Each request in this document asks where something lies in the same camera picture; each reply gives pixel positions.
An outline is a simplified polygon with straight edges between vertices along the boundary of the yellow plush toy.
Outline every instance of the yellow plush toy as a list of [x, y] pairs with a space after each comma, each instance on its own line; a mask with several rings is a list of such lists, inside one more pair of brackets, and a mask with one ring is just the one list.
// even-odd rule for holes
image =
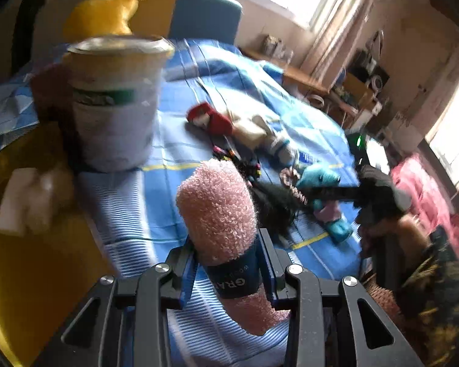
[[79, 3], [65, 22], [65, 41], [74, 43], [99, 35], [130, 35], [128, 21], [138, 0], [86, 0]]

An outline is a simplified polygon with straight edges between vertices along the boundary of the white bucket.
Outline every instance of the white bucket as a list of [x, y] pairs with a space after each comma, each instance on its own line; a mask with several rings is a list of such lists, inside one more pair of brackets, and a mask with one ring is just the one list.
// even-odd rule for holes
[[151, 151], [165, 39], [105, 36], [69, 48], [73, 116], [85, 162], [102, 172], [143, 164]]

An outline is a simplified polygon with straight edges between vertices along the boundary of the metal screw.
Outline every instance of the metal screw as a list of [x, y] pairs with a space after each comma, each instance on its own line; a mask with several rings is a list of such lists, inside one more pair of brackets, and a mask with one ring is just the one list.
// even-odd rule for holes
[[100, 284], [103, 286], [110, 286], [112, 283], [114, 283], [114, 276], [102, 276], [100, 278]]
[[287, 271], [292, 274], [302, 273], [303, 270], [302, 266], [298, 264], [292, 264], [287, 267]]
[[155, 270], [158, 273], [167, 273], [170, 270], [169, 264], [157, 264], [155, 265]]
[[349, 286], [349, 287], [355, 287], [358, 283], [357, 279], [355, 277], [352, 277], [352, 276], [345, 276], [344, 277], [344, 283], [346, 286]]

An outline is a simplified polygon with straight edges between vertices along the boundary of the human hand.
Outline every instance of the human hand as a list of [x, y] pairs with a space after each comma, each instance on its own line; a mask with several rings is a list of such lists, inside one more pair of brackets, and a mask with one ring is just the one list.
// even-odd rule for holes
[[405, 214], [400, 218], [385, 218], [377, 224], [368, 224], [359, 213], [356, 222], [360, 224], [361, 256], [371, 256], [375, 241], [382, 236], [394, 235], [404, 254], [403, 271], [414, 269], [422, 262], [424, 251], [430, 245], [430, 238], [420, 222], [412, 214]]

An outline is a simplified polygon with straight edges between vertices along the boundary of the person's arm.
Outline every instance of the person's arm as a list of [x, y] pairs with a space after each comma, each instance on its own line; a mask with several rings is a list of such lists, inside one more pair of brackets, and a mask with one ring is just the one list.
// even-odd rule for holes
[[444, 365], [459, 341], [459, 261], [442, 227], [428, 236], [409, 214], [361, 226], [363, 253], [387, 233], [398, 236], [405, 255], [403, 285], [394, 297], [408, 336], [416, 337], [414, 347], [427, 367]]

